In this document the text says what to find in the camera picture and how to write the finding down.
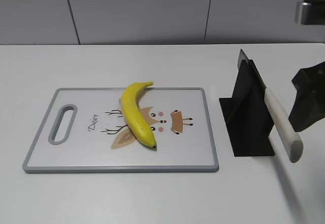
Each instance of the kitchen knife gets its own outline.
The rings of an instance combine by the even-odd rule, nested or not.
[[[278,134],[289,157],[289,160],[292,163],[296,163],[300,159],[304,148],[303,142],[299,134],[294,131],[291,123],[289,122],[288,114],[284,110],[283,106],[273,95],[271,90],[269,88],[266,88],[254,63],[248,59],[243,50],[240,50],[237,63],[238,69],[242,61],[250,65],[252,72],[255,73],[257,75],[258,80],[260,80],[264,89],[264,103],[268,108],[268,111],[273,119],[274,125],[278,131]]]

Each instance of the white cutting board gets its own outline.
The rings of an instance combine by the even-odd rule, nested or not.
[[[26,156],[24,170],[50,173],[218,169],[203,89],[151,88],[143,92],[139,108],[153,127],[156,150],[143,146],[125,126],[119,112],[123,91],[123,88],[58,89]],[[51,141],[51,131],[60,109],[67,105],[75,108],[75,118],[71,120],[66,140],[55,144]]]

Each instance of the banana tip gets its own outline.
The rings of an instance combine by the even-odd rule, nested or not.
[[[152,86],[153,85],[153,82],[146,82],[146,86]]]

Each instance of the banana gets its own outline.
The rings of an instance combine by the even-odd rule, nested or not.
[[[145,121],[137,105],[137,97],[153,82],[134,83],[127,87],[122,94],[121,109],[125,122],[131,129],[136,138],[144,145],[150,148],[156,148],[156,140],[150,129],[149,124]]]

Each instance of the white countertop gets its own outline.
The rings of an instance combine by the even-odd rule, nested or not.
[[[231,97],[243,49],[289,113],[299,68],[324,44],[0,46],[1,223],[324,223],[325,120],[300,133],[292,164],[276,130],[274,157],[234,157],[219,97]],[[21,168],[56,89],[202,87],[219,160],[215,173],[26,174]]]

